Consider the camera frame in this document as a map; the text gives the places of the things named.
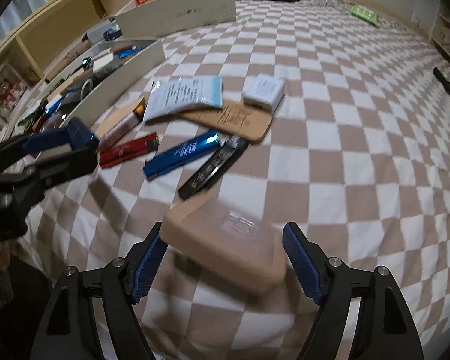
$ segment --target bed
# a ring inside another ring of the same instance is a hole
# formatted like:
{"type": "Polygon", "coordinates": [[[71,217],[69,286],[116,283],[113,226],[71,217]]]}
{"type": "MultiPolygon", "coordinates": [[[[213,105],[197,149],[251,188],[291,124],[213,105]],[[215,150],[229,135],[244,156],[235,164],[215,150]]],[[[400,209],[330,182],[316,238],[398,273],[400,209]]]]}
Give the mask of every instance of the bed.
{"type": "MultiPolygon", "coordinates": [[[[214,186],[220,199],[271,222],[295,221],[329,256],[351,267],[387,266],[402,288],[426,358],[450,341],[450,97],[433,78],[450,67],[417,35],[375,28],[342,9],[242,0],[237,21],[162,39],[166,61],[114,109],[149,92],[153,80],[223,78],[224,98],[260,73],[286,81],[286,97],[264,140],[214,186]]],[[[205,131],[170,119],[156,131],[160,152],[205,131]]],[[[145,238],[176,190],[203,163],[152,182],[140,157],[51,190],[20,240],[52,281],[66,266],[105,266],[145,238]]],[[[348,358],[359,304],[353,302],[338,359],[348,358]]],[[[113,358],[100,304],[103,349],[113,358]]],[[[135,307],[155,353],[172,359],[294,359],[317,312],[292,269],[256,297],[169,248],[147,298],[135,307]]]]}

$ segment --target small white box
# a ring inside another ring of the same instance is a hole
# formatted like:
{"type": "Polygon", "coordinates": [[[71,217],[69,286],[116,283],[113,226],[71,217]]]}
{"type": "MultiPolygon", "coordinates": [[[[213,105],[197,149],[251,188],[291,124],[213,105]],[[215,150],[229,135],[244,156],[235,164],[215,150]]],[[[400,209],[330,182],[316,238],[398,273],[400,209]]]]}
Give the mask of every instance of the small white box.
{"type": "Polygon", "coordinates": [[[285,93],[285,83],[275,77],[258,74],[251,88],[243,94],[243,103],[273,114],[285,93]]]}

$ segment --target brown cardboard box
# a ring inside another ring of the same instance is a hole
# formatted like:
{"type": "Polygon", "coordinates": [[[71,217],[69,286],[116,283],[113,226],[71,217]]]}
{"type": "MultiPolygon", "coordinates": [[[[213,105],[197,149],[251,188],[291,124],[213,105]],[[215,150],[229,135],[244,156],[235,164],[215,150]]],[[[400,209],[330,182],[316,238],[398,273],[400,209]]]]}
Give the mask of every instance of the brown cardboard box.
{"type": "Polygon", "coordinates": [[[160,237],[210,271],[256,294],[277,286],[285,276],[281,233],[207,193],[169,210],[160,237]]]}

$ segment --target green packet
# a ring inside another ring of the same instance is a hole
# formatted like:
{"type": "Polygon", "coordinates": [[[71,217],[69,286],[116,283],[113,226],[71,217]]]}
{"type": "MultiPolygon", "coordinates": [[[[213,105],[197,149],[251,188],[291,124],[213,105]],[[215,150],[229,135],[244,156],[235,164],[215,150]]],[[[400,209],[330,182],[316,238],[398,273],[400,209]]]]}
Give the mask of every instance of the green packet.
{"type": "Polygon", "coordinates": [[[358,17],[359,19],[364,20],[374,26],[378,27],[379,25],[378,15],[375,12],[362,7],[361,5],[353,5],[353,7],[350,8],[350,13],[353,16],[358,17]]]}

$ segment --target checkered bedsheet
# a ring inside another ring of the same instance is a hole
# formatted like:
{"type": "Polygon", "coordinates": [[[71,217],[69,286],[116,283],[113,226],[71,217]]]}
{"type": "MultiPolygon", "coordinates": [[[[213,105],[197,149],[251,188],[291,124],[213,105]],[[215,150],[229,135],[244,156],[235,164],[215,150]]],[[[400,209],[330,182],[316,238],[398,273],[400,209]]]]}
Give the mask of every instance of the checkered bedsheet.
{"type": "MultiPolygon", "coordinates": [[[[167,60],[106,112],[134,100],[151,78],[223,77],[240,100],[259,73],[286,81],[263,142],[215,185],[222,200],[271,222],[295,221],[329,256],[351,267],[390,268],[425,351],[450,329],[450,97],[431,75],[445,66],[423,39],[372,27],[306,1],[237,2],[238,19],[163,39],[167,60]]],[[[142,125],[160,151],[205,131],[174,119],[142,125]]],[[[57,187],[30,213],[21,244],[56,280],[72,264],[100,268],[148,234],[198,160],[152,182],[145,157],[57,187]]],[[[358,302],[338,359],[348,356],[358,302]]],[[[292,270],[254,297],[169,248],[136,307],[155,352],[180,359],[294,359],[315,318],[292,270]]],[[[97,307],[103,334],[104,316],[97,307]]]]}

